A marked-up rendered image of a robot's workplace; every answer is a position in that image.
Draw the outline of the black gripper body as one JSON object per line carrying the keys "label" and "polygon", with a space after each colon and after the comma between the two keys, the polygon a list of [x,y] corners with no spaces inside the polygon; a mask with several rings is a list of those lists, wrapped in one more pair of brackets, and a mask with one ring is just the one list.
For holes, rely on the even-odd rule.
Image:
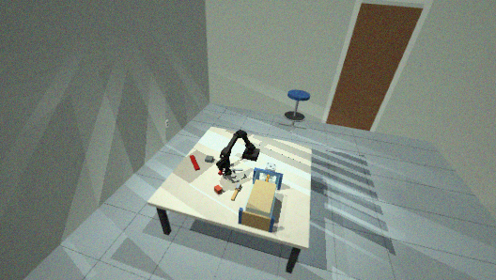
{"label": "black gripper body", "polygon": [[[232,172],[230,170],[230,163],[226,163],[225,164],[225,175],[228,176],[228,175],[232,175]],[[228,169],[227,169],[228,168]]]}

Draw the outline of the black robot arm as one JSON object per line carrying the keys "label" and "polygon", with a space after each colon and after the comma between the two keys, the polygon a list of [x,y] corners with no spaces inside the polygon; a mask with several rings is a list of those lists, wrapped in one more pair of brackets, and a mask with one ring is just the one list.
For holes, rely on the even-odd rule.
{"label": "black robot arm", "polygon": [[225,164],[226,163],[229,163],[229,156],[231,156],[230,155],[231,149],[233,148],[233,146],[235,145],[235,143],[237,142],[237,140],[239,138],[242,138],[243,141],[245,142],[245,147],[248,148],[247,154],[249,154],[249,155],[253,155],[254,154],[254,150],[255,150],[256,147],[254,146],[254,144],[252,144],[249,141],[249,139],[248,139],[248,137],[246,135],[247,135],[247,132],[242,131],[242,130],[236,131],[233,134],[233,137],[230,140],[230,142],[228,143],[228,145],[221,151],[221,154],[220,154],[220,157],[219,157],[219,158],[221,158],[221,160],[219,160],[216,163],[216,165],[217,165],[217,167],[218,167],[218,169],[220,171],[222,171],[223,169],[225,169]]}

